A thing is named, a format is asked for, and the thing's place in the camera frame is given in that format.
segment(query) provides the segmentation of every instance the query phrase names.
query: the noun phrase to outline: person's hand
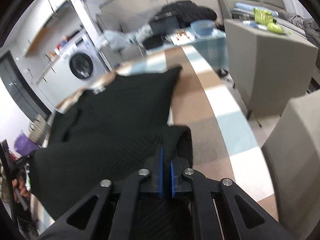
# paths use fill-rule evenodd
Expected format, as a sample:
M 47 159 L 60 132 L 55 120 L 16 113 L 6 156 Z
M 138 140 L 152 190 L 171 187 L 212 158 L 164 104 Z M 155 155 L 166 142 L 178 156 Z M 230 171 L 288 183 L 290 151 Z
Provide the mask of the person's hand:
M 27 200 L 30 200 L 30 192 L 27 190 L 26 186 L 25 186 L 25 180 L 23 179 L 23 177 L 21 175 L 18 176 L 18 179 L 14 179 L 12 181 L 12 187 L 13 189 L 18 188 L 20 191 L 20 195 L 27 198 Z M 16 196 L 16 194 L 14 193 L 14 200 L 19 203 L 19 199 Z

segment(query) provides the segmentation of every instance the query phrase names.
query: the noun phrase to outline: purple bag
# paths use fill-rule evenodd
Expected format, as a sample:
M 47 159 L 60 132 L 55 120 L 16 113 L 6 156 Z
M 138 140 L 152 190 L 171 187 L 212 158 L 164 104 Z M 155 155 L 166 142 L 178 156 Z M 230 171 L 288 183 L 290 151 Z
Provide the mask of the purple bag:
M 24 133 L 21 133 L 14 142 L 14 150 L 22 156 L 27 156 L 39 146 L 32 142 Z

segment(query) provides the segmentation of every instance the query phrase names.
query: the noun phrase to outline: dark gray door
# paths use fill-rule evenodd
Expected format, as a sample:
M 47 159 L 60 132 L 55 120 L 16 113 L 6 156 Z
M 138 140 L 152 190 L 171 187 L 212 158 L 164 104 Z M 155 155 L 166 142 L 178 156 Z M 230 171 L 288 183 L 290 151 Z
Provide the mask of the dark gray door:
M 22 112 L 24 112 L 24 114 L 30 120 L 34 120 L 38 114 L 40 114 L 44 119 L 47 119 L 50 111 L 48 109 L 43 109 L 43 106 L 38 105 L 38 102 L 36 100 L 39 100 L 39 98 L 37 97 L 36 100 L 34 99 L 33 96 L 35 96 L 35 94 L 33 91 L 32 92 L 34 95 L 32 93 L 30 94 L 30 91 L 27 91 L 25 89 L 25 84 L 22 84 L 23 82 L 25 82 L 25 80 L 21 80 L 22 75 L 21 77 L 17 75 L 14 69 L 14 67 L 17 66 L 11 59 L 12 58 L 10 57 L 4 56 L 0 60 L 0 78 L 4 83 L 6 89 L 10 93 L 12 99 L 22 110 Z

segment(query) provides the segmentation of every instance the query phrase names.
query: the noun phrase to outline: clothing tag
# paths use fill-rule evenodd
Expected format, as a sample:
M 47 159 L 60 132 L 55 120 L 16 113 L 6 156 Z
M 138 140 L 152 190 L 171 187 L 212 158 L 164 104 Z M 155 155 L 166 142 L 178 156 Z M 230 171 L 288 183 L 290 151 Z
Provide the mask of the clothing tag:
M 99 88 L 97 88 L 96 90 L 94 90 L 93 93 L 94 93 L 95 95 L 98 95 L 99 93 L 103 92 L 104 90 L 106 90 L 105 87 L 99 87 Z

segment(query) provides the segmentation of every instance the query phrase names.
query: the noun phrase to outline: washing machine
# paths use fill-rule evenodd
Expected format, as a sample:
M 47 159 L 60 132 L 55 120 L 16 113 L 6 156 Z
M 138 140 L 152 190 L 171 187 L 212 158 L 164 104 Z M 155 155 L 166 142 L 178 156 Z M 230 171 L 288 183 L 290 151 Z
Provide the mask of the washing machine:
M 91 85 L 107 72 L 106 65 L 84 30 L 63 48 L 54 70 L 58 72 L 64 86 L 71 93 Z

